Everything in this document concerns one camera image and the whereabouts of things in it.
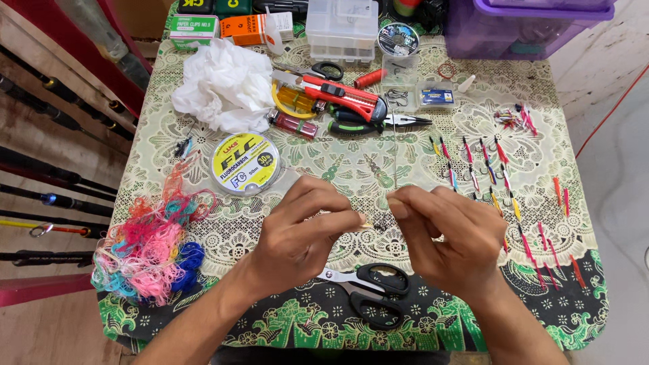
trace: red cable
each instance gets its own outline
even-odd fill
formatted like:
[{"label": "red cable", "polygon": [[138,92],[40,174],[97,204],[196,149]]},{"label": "red cable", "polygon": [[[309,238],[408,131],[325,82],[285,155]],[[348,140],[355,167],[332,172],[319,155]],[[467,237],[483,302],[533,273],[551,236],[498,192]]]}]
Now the red cable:
[{"label": "red cable", "polygon": [[582,148],[579,149],[579,152],[577,152],[577,154],[574,156],[574,158],[579,157],[579,154],[582,153],[582,150],[583,150],[584,147],[586,147],[586,144],[588,143],[588,141],[591,140],[591,138],[593,137],[593,135],[594,135],[594,134],[597,132],[597,130],[598,130],[598,129],[599,129],[599,128],[604,124],[604,122],[605,122],[605,121],[606,121],[606,120],[611,116],[611,114],[615,111],[615,109],[617,109],[617,107],[620,106],[622,100],[624,100],[624,98],[629,94],[629,92],[630,92],[631,89],[635,86],[635,84],[637,84],[638,81],[640,81],[640,79],[642,79],[642,77],[644,76],[644,74],[647,72],[648,69],[649,69],[649,63],[647,63],[647,66],[644,67],[644,70],[643,70],[642,72],[640,72],[640,75],[638,75],[638,77],[635,78],[635,80],[633,81],[633,83],[631,84],[631,86],[629,86],[629,88],[626,89],[626,92],[624,92],[624,94],[622,94],[622,97],[620,97],[620,99],[617,101],[617,103],[615,104],[615,106],[613,107],[613,109],[611,109],[611,111],[610,111],[608,114],[606,114],[606,116],[604,117],[604,119],[602,119],[602,121],[601,121],[601,122],[597,125],[597,127],[595,127],[595,129],[592,131],[591,135],[588,136],[588,138],[586,138],[586,141],[583,143]]}]

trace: red thread spool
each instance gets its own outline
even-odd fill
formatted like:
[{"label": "red thread spool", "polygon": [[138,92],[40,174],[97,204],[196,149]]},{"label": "red thread spool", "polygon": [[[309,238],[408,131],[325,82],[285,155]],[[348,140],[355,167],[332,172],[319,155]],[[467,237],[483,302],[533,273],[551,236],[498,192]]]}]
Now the red thread spool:
[{"label": "red thread spool", "polygon": [[365,76],[361,76],[358,79],[354,80],[354,87],[357,89],[364,88],[368,85],[372,85],[375,82],[381,81],[383,76],[387,75],[387,70],[380,68],[374,72],[370,72]]}]

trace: black scissors handle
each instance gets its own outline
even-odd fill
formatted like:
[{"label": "black scissors handle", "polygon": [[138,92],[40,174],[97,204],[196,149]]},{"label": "black scissors handle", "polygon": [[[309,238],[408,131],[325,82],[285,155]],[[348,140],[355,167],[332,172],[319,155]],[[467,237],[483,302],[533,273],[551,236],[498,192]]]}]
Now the black scissors handle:
[{"label": "black scissors handle", "polygon": [[[349,301],[361,318],[363,318],[370,327],[390,330],[395,329],[404,321],[404,311],[401,306],[392,303],[387,299],[372,299],[358,292],[352,292],[349,295]],[[377,316],[375,313],[370,314],[369,309],[384,310],[385,315]],[[379,318],[386,319],[385,322],[378,321]]]},{"label": "black scissors handle", "polygon": [[[373,268],[391,268],[392,270],[395,270],[397,272],[397,278],[399,279],[398,283],[388,284],[385,281],[376,280],[371,275],[371,270]],[[408,279],[408,274],[400,268],[392,266],[390,264],[377,262],[374,264],[363,265],[358,268],[358,270],[356,270],[356,277],[380,286],[381,288],[386,290],[386,293],[389,294],[398,294],[400,296],[403,296],[410,291],[410,280]]]},{"label": "black scissors handle", "polygon": [[[334,68],[335,70],[338,71],[337,75],[334,75],[333,73],[325,71],[325,67],[331,67]],[[343,68],[340,67],[340,65],[335,64],[333,62],[318,62],[311,66],[311,69],[316,72],[321,74],[325,79],[330,80],[330,81],[340,81],[343,79]]]}]

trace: tangled thread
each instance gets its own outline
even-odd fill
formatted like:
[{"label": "tangled thread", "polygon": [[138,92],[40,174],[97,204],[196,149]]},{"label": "tangled thread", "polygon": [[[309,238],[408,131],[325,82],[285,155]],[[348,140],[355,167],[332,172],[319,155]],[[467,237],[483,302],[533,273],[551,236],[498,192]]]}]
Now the tangled thread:
[{"label": "tangled thread", "polygon": [[[216,206],[213,192],[182,192],[182,174],[195,153],[174,166],[164,183],[161,200],[138,197],[129,207],[131,217],[113,226],[94,256],[92,284],[131,302],[167,304],[172,292],[188,291],[196,283],[205,256],[196,242],[180,244],[191,221],[203,220]],[[212,195],[212,204],[194,197]]]}]

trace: red lighter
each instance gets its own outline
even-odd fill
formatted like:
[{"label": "red lighter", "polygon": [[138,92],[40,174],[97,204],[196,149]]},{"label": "red lighter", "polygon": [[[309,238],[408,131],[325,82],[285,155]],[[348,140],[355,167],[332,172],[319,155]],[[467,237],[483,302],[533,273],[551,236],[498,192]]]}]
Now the red lighter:
[{"label": "red lighter", "polygon": [[313,140],[313,137],[318,132],[318,126],[282,113],[277,109],[268,112],[268,120],[278,128],[301,134],[309,140]]}]

